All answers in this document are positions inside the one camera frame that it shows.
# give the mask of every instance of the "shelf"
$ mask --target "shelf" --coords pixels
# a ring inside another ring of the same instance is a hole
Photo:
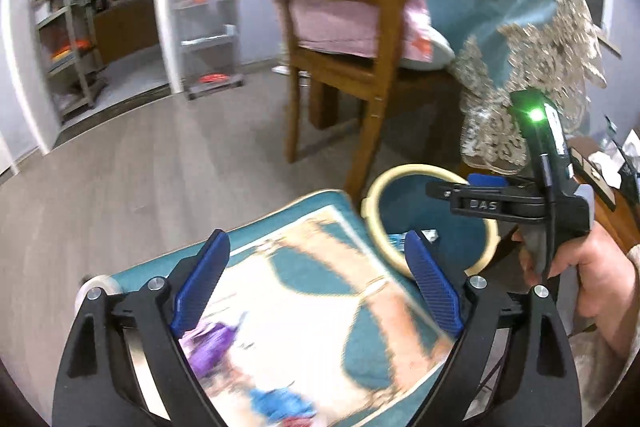
[[[53,12],[51,15],[49,15],[49,17],[47,17],[46,19],[44,19],[43,21],[38,23],[38,29],[39,30],[43,29],[44,26],[46,26],[50,22],[53,22],[54,20],[56,20],[61,15],[64,15],[67,10],[68,10],[68,6],[63,6],[59,10]]]
[[[94,83],[89,86],[89,91],[91,92],[92,101],[95,102],[98,93],[104,87],[105,81],[102,77],[98,77],[94,80]],[[62,116],[68,115],[70,112],[80,109],[83,105],[88,105],[89,100],[85,96],[78,95],[76,99],[72,102],[67,103],[65,107],[60,108],[60,113]]]
[[[79,52],[80,58],[85,57],[86,55],[91,53],[94,49],[95,49],[95,46],[91,46],[90,48],[86,48],[80,51]],[[60,73],[60,71],[66,70],[66,68],[68,68],[69,66],[75,63],[76,63],[76,56],[74,55],[74,52],[71,52],[68,55],[66,55],[64,58],[60,58],[60,60],[57,60],[51,65],[51,67],[49,68],[49,77],[57,75],[58,73]]]
[[[180,50],[182,53],[190,53],[198,50],[204,50],[206,48],[212,48],[213,46],[219,46],[220,44],[228,44],[233,42],[238,36],[236,34],[236,27],[232,24],[225,24],[226,33],[223,35],[215,35],[211,37],[202,37],[199,39],[193,39],[191,41],[182,41],[180,43]]]
[[[221,2],[221,1],[228,1],[228,0],[206,0],[204,2],[196,2],[193,0],[188,0],[188,1],[181,1],[181,2],[174,3],[172,5],[172,8],[174,10],[185,10],[187,8],[194,8],[196,6],[207,6],[211,2]]]
[[[244,84],[244,75],[241,73],[229,75],[229,79],[225,82],[199,82],[199,78],[199,76],[192,76],[184,81],[184,87],[190,100],[205,93],[239,87]]]

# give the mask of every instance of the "gold lace trim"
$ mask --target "gold lace trim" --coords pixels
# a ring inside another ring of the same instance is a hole
[[[465,123],[460,137],[463,159],[472,167],[515,174],[529,161],[517,123],[508,113],[509,93],[537,87],[558,106],[565,133],[575,132],[588,108],[584,79],[606,87],[600,72],[597,28],[585,0],[556,0],[558,8],[542,28],[503,25],[513,67],[504,87],[496,87],[471,35],[450,65],[468,90],[461,100]]]

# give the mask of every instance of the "wooden floor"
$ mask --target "wooden floor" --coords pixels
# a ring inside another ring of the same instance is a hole
[[[193,102],[158,100],[33,155],[0,185],[0,358],[45,420],[84,275],[124,270],[342,187],[355,122],[319,132],[305,120],[306,156],[287,164],[286,80],[255,73]],[[420,150],[428,120],[391,121],[372,175],[414,159],[397,151],[416,132]]]

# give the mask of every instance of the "hand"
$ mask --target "hand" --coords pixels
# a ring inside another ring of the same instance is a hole
[[[513,240],[522,241],[519,232],[513,235]],[[527,284],[538,284],[540,276],[534,272],[533,259],[525,248],[520,250],[519,258]],[[577,266],[580,275],[578,313],[594,317],[609,346],[626,359],[640,307],[634,264],[596,222],[586,237],[572,239],[558,248],[549,277],[559,275],[569,266]]]

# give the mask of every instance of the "wooden cabinet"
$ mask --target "wooden cabinet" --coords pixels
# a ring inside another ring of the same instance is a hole
[[[153,0],[129,0],[94,17],[95,36],[105,64],[158,44]]]

